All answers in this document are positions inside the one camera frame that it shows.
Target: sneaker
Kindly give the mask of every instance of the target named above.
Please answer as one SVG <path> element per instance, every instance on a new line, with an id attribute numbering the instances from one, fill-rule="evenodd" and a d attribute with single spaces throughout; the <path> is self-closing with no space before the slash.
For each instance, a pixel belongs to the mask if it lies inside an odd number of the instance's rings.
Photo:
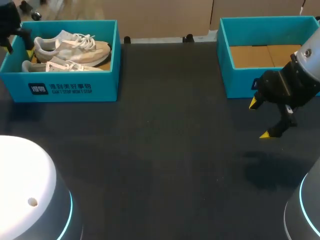
<path id="1" fill-rule="evenodd" d="M 107 42 L 95 41 L 94 36 L 71 34 L 62 30 L 56 37 L 34 39 L 35 55 L 41 63 L 50 61 L 53 56 L 84 66 L 94 67 L 103 62 L 110 54 Z"/>
<path id="2" fill-rule="evenodd" d="M 84 66 L 73 61 L 64 61 L 54 56 L 46 63 L 32 63 L 24 61 L 22 63 L 22 72 L 81 72 L 81 71 L 103 71 L 100 68 L 92 66 Z"/>

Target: empty teal box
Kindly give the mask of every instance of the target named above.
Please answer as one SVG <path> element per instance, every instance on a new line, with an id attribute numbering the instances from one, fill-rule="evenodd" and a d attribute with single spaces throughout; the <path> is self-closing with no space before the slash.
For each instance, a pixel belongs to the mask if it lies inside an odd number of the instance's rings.
<path id="1" fill-rule="evenodd" d="M 303 45 L 317 30 L 313 16 L 226 17 L 220 19 L 217 56 L 228 98 L 252 98 L 255 78 L 281 67 L 236 68 L 231 46 Z"/>
<path id="2" fill-rule="evenodd" d="M 112 46 L 110 70 L 96 72 L 21 72 L 28 54 L 21 37 L 12 41 L 13 53 L 7 53 L 0 78 L 17 103 L 33 102 L 113 102 L 117 100 L 121 43 L 116 20 L 27 21 L 34 39 L 50 39 L 65 30 L 72 34 L 90 34 L 96 41 Z"/>

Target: cardboard box bottom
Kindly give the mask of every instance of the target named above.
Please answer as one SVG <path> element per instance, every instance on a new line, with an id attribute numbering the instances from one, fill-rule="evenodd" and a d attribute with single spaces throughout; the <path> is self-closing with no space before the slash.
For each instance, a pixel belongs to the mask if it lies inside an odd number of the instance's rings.
<path id="1" fill-rule="evenodd" d="M 283 68 L 301 45 L 231 46 L 234 66 L 240 68 Z"/>

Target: robotic arm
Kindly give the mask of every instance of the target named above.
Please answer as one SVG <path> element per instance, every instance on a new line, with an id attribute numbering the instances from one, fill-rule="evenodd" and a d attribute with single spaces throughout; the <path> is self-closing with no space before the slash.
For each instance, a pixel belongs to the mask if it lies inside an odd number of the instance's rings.
<path id="1" fill-rule="evenodd" d="M 249 109 L 264 102 L 277 104 L 280 121 L 260 138 L 279 138 L 289 127 L 296 127 L 294 112 L 320 91 L 320 28 L 291 56 L 280 71 L 267 70 L 253 81 L 256 90 Z"/>
<path id="2" fill-rule="evenodd" d="M 22 37 L 27 51 L 32 51 L 34 42 L 30 36 L 31 30 L 21 27 L 21 18 L 12 0 L 0 0 L 0 46 L 10 54 L 13 48 L 9 41 L 10 35 Z"/>

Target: black mat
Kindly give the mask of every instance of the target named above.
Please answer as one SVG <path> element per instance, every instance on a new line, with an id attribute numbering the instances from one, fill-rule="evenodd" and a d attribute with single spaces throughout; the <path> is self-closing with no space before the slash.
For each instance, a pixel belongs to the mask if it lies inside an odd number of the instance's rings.
<path id="1" fill-rule="evenodd" d="M 226 99 L 215 43 L 122 53 L 115 103 L 12 104 L 0 91 L 0 134 L 49 153 L 84 240 L 285 240 L 285 204 L 320 156 L 320 98 L 298 128 L 261 140 L 277 109 Z"/>

